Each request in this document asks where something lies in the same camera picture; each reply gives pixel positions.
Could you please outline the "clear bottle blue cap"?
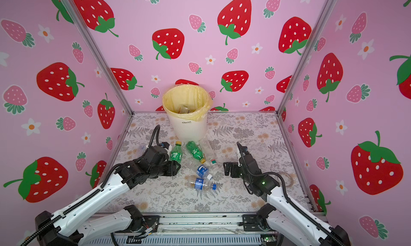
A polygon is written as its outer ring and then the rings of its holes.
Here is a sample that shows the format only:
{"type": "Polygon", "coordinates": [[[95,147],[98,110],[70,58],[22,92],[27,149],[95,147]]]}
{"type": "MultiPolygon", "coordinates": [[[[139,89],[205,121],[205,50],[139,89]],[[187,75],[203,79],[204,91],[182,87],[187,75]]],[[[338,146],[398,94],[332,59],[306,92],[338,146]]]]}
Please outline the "clear bottle blue cap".
{"type": "Polygon", "coordinates": [[[217,185],[208,179],[190,176],[185,185],[198,191],[216,191],[217,185]]]}

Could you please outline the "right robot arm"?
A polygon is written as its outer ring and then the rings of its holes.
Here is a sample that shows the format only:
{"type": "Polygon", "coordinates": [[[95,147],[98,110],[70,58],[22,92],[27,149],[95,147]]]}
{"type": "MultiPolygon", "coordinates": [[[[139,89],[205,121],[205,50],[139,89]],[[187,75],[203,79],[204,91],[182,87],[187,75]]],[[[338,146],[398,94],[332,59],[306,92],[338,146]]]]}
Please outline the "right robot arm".
{"type": "Polygon", "coordinates": [[[332,227],[306,210],[287,194],[283,177],[263,173],[246,146],[237,143],[238,162],[225,162],[226,176],[241,178],[249,194],[262,198],[266,205],[258,214],[265,229],[277,231],[297,246],[349,246],[348,233],[332,227]]]}

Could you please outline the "green bottle yellow cap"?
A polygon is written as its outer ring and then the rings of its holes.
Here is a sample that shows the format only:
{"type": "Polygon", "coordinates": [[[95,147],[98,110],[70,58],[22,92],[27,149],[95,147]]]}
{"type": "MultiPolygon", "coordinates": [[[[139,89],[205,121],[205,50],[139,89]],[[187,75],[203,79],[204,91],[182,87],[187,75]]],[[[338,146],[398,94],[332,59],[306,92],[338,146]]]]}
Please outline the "green bottle yellow cap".
{"type": "Polygon", "coordinates": [[[170,161],[176,161],[177,163],[181,164],[181,161],[183,159],[183,150],[182,150],[182,142],[177,141],[175,143],[175,146],[172,148],[170,152],[170,161]]]}

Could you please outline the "square bottle blue artesian label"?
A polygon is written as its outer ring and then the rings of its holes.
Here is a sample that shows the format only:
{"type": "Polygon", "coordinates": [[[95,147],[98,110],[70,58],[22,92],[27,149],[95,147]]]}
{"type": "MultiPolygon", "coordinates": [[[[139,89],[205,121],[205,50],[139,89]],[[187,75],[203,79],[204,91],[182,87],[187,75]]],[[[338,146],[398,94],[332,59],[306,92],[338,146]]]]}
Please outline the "square bottle blue artesian label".
{"type": "Polygon", "coordinates": [[[186,106],[186,105],[181,105],[181,106],[179,107],[178,113],[179,113],[179,114],[188,114],[188,113],[190,113],[190,108],[189,108],[188,106],[186,106]]]}

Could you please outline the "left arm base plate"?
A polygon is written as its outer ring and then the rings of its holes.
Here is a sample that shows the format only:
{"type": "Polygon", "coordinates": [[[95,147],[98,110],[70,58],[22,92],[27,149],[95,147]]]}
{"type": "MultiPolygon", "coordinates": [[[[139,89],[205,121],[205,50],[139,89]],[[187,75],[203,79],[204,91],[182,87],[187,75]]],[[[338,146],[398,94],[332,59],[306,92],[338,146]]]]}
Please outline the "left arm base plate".
{"type": "Polygon", "coordinates": [[[159,226],[160,216],[158,215],[144,215],[142,218],[134,219],[128,230],[134,233],[143,233],[151,228],[150,233],[156,233],[159,226]]]}

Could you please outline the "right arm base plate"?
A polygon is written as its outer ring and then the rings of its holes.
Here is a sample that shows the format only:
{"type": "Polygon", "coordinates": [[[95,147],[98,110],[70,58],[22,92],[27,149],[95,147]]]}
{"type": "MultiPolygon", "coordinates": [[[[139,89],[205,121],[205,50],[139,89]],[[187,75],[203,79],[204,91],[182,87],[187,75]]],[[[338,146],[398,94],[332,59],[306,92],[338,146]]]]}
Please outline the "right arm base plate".
{"type": "Polygon", "coordinates": [[[245,232],[272,232],[267,219],[261,215],[242,215],[242,226],[245,232]]]}

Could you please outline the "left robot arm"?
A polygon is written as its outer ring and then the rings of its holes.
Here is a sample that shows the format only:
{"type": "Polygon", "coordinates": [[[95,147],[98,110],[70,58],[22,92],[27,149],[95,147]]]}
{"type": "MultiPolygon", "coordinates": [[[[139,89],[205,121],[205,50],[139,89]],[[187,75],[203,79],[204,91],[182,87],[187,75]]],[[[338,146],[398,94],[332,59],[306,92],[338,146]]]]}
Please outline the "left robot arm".
{"type": "Polygon", "coordinates": [[[161,126],[157,125],[143,155],[137,159],[114,165],[97,187],[72,204],[50,213],[45,211],[35,218],[37,230],[22,243],[37,240],[41,246],[82,246],[96,238],[115,232],[149,233],[142,213],[134,205],[119,212],[89,221],[97,211],[118,196],[160,176],[175,176],[181,168],[169,159],[171,145],[159,142],[161,126]]]}

